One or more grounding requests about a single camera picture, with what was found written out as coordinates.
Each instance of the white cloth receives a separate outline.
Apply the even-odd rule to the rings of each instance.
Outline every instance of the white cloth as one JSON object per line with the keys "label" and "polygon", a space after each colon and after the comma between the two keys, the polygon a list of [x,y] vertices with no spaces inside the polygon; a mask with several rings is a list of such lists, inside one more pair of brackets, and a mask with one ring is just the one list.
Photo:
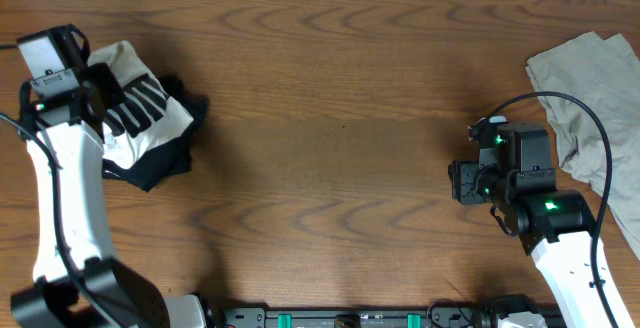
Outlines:
{"label": "white cloth", "polygon": [[[118,126],[122,126],[123,121],[134,125],[133,129],[114,131],[113,124],[111,127],[106,123],[103,124],[104,159],[129,169],[145,152],[180,137],[193,122],[189,112],[178,101],[166,94],[153,73],[138,58],[129,42],[118,42],[93,52],[89,57],[88,65],[96,63],[106,63],[111,68],[118,83],[123,87],[129,104],[129,108],[122,103],[110,109],[108,118],[110,117],[110,121]],[[159,104],[154,103],[152,99],[147,99],[148,96],[153,96],[155,102]],[[136,108],[135,112],[131,111],[131,104],[135,105],[133,106]],[[153,117],[151,110],[159,119]],[[150,125],[142,124],[143,121],[150,122]]]}
{"label": "white cloth", "polygon": [[[587,104],[607,131],[613,155],[609,206],[640,259],[640,62],[620,34],[607,40],[591,32],[528,60],[536,91],[573,95]],[[573,103],[540,97],[556,132],[560,168],[602,195],[604,145],[591,118]]]}

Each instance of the folded cloth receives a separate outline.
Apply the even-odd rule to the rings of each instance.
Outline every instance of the folded cloth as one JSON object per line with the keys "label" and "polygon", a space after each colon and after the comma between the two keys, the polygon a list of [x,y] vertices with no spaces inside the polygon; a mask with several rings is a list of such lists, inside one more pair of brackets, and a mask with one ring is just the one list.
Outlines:
{"label": "folded cloth", "polygon": [[129,42],[102,48],[88,64],[106,63],[126,100],[103,122],[103,177],[150,191],[163,178],[191,170],[191,137],[204,121],[206,100],[188,99],[175,76],[158,81]]}
{"label": "folded cloth", "polygon": [[[640,61],[620,34],[602,40],[591,32],[528,60],[535,91],[573,95],[604,125],[613,155],[609,206],[640,259]],[[604,145],[591,118],[559,98],[539,97],[556,132],[560,168],[602,195]]]}

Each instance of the wooden table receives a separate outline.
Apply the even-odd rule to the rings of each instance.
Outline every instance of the wooden table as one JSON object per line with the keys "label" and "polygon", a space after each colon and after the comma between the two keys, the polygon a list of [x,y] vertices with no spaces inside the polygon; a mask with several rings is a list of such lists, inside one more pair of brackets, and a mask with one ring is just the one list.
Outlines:
{"label": "wooden table", "polygon": [[[466,126],[532,91],[526,59],[591,30],[640,47],[640,0],[2,0],[0,42],[73,22],[129,40],[210,112],[193,171],[146,194],[105,182],[123,262],[163,293],[282,306],[426,306],[551,291],[488,206],[451,199]],[[0,110],[29,74],[0,52]],[[508,110],[544,122],[536,101]],[[0,325],[30,284],[33,168],[0,126]],[[592,208],[599,197],[567,174]],[[608,214],[607,259],[640,324],[640,264]]]}

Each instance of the cable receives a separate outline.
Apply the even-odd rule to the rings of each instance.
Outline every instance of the cable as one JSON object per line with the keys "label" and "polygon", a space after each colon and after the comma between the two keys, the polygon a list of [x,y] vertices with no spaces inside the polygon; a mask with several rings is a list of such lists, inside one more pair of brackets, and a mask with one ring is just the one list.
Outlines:
{"label": "cable", "polygon": [[534,98],[534,97],[558,97],[563,98],[568,101],[571,101],[582,108],[593,120],[598,127],[598,131],[600,132],[600,136],[602,137],[602,143],[604,144],[604,153],[605,159],[607,162],[607,172],[605,174],[604,179],[604,190],[602,191],[602,201],[600,203],[600,210],[598,211],[598,218],[596,219],[596,226],[591,233],[591,273],[593,274],[593,285],[595,285],[596,290],[598,291],[598,295],[600,296],[600,301],[602,302],[602,307],[604,308],[605,313],[607,314],[607,318],[609,318],[609,322],[611,323],[612,328],[618,328],[618,323],[616,322],[616,318],[613,316],[613,312],[611,311],[611,306],[609,306],[609,301],[607,301],[607,297],[604,294],[604,289],[602,288],[602,280],[600,279],[600,272],[598,272],[598,239],[600,238],[600,230],[602,229],[602,222],[604,221],[604,214],[607,211],[607,200],[609,199],[609,191],[611,190],[611,177],[613,175],[613,159],[611,158],[611,145],[609,144],[609,137],[607,136],[607,132],[604,130],[604,126],[598,116],[589,108],[586,104],[584,104],[579,99],[570,96],[565,93],[559,92],[534,92],[527,93],[520,96],[517,96],[513,99],[510,99],[501,105],[498,108],[494,109],[493,112],[489,113],[487,117],[485,117],[486,122],[491,119],[491,117],[495,116],[502,109],[507,107],[510,104],[519,102],[524,99]]}
{"label": "cable", "polygon": [[465,327],[471,327],[473,325],[473,323],[471,323],[471,319],[469,319],[469,317],[467,317],[466,314],[464,314],[464,312],[462,311],[462,309],[460,309],[460,306],[452,301],[451,299],[448,298],[440,298],[440,299],[436,299],[433,303],[431,303],[431,305],[429,306],[429,308],[427,308],[427,318],[429,318],[429,320],[431,321],[432,325],[435,325],[436,328],[443,328],[440,324],[436,323],[433,321],[433,317],[431,316],[431,310],[435,307],[436,304],[441,303],[441,302],[447,302],[452,304],[454,307],[456,307],[456,309],[458,310],[458,312],[460,312],[460,315],[462,316],[462,318],[464,318],[464,320],[467,321],[467,325],[461,328],[465,328]]}
{"label": "cable", "polygon": [[67,270],[67,274],[69,275],[69,279],[76,287],[78,292],[82,294],[91,304],[93,308],[95,308],[98,313],[100,313],[105,319],[109,321],[109,323],[116,325],[120,328],[127,328],[124,324],[119,322],[105,307],[103,307],[96,299],[96,297],[91,293],[81,278],[78,276],[76,272],[76,268],[73,266],[71,262],[71,257],[69,255],[69,247],[64,238],[64,232],[62,227],[62,210],[60,209],[60,182],[58,180],[58,164],[56,163],[51,150],[44,144],[42,141],[36,137],[35,134],[31,133],[26,128],[22,127],[20,123],[11,119],[11,117],[6,114],[0,112],[0,118],[6,121],[7,123],[14,126],[17,130],[23,133],[27,138],[31,139],[36,143],[38,148],[42,150],[44,155],[47,157],[49,161],[49,168],[51,169],[51,186],[52,186],[52,195],[53,195],[53,226],[54,233],[56,237],[56,246],[57,251],[60,254],[60,259],[62,260],[62,264]]}

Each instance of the green tape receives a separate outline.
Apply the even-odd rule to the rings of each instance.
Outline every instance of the green tape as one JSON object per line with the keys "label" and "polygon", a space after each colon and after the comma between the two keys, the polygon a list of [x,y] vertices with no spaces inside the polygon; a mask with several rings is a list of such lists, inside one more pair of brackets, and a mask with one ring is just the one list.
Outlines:
{"label": "green tape", "polygon": [[420,328],[420,315],[419,314],[409,314],[407,316],[407,327],[408,328]]}
{"label": "green tape", "polygon": [[291,328],[291,315],[280,314],[278,316],[278,328]]}

